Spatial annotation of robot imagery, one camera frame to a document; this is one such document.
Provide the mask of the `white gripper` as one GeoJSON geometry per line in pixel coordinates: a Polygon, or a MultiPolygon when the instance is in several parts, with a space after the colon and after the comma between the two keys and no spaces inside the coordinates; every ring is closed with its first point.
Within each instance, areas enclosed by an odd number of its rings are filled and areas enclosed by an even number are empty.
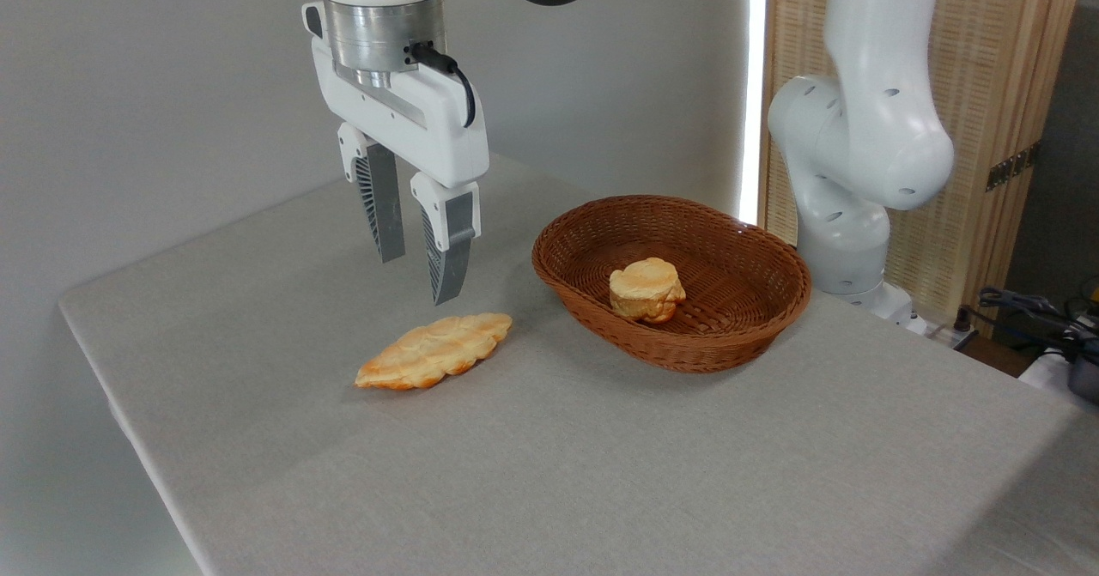
{"type": "Polygon", "coordinates": [[[344,176],[360,192],[374,246],[387,263],[406,254],[396,155],[420,170],[410,189],[421,208],[432,297],[443,304],[459,296],[471,240],[482,235],[479,186],[471,182],[489,169],[482,102],[458,76],[426,64],[384,70],[379,80],[340,66],[325,22],[325,5],[302,5],[319,91],[347,122],[337,131],[344,176]]]}

